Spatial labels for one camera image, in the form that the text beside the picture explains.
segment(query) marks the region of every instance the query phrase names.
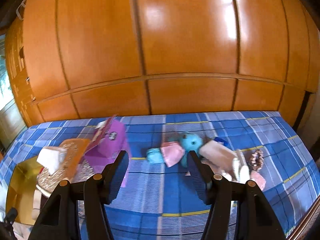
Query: blue label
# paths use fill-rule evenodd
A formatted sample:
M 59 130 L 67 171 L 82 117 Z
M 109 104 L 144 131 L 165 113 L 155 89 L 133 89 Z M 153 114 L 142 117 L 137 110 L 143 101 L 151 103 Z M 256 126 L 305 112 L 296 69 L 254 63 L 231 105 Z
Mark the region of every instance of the blue label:
M 220 143 L 220 144 L 222 144 L 225 147 L 227 147 L 229 145 L 226 140 L 224 140 L 224 139 L 222 139 L 220 137 L 215 137 L 213 140 L 218 142 L 218 143 Z

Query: blue plush toy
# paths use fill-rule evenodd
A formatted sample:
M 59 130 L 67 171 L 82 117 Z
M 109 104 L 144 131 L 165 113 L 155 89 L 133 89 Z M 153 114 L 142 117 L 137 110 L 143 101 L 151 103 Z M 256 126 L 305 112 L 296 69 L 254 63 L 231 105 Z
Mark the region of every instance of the blue plush toy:
M 185 154 L 180 160 L 180 164 L 185 168 L 187 167 L 187 154 L 189 151 L 195 151 L 200 156 L 198 151 L 202 146 L 202 139 L 194 133 L 184 132 L 178 138 L 172 137 L 168 141 L 178 141 L 180 146 L 185 150 Z M 147 151 L 147 160 L 150 163 L 164 163 L 160 148 L 149 149 Z
M 187 155 L 189 151 L 195 151 L 198 157 L 200 156 L 198 151 L 199 151 L 199 148 L 202 146 L 202 139 L 194 133 L 185 132 L 179 136 L 179 144 L 185 150 L 185 154 L 180 160 L 180 164 L 186 168 Z

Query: wooden bed frame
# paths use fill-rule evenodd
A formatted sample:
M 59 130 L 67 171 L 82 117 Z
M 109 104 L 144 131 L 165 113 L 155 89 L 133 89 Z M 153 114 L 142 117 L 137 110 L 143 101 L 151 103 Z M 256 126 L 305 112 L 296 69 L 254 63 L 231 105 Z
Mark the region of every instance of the wooden bed frame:
M 320 214 L 320 196 L 310 207 L 305 216 L 301 219 L 300 224 L 296 226 L 293 232 L 287 238 L 288 240 L 302 240 L 308 231 L 312 228 L 318 215 Z

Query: screw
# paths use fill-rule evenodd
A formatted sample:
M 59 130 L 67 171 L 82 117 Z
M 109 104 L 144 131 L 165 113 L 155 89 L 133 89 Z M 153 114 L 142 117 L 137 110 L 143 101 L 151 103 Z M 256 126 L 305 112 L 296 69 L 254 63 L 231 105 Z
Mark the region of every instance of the screw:
M 221 174 L 214 174 L 213 178 L 216 180 L 222 180 L 222 175 Z
M 94 174 L 93 179 L 94 180 L 99 180 L 102 178 L 102 175 L 100 173 Z
M 61 186 L 61 187 L 64 187 L 64 186 L 66 186 L 68 184 L 68 181 L 67 180 L 62 180 L 62 181 L 60 181 L 60 183 L 59 183 L 59 185 Z
M 248 180 L 248 185 L 250 187 L 255 187 L 256 183 L 253 180 Z

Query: pink fabric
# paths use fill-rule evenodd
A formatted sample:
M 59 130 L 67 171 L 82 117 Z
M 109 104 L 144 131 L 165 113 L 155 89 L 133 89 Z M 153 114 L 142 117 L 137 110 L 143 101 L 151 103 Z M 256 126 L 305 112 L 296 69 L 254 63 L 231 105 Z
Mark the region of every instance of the pink fabric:
M 266 180 L 259 173 L 257 173 L 256 171 L 251 171 L 250 178 L 257 183 L 261 191 L 264 189 Z
M 184 155 L 184 149 L 178 142 L 165 142 L 161 144 L 162 157 L 168 167 L 177 164 Z

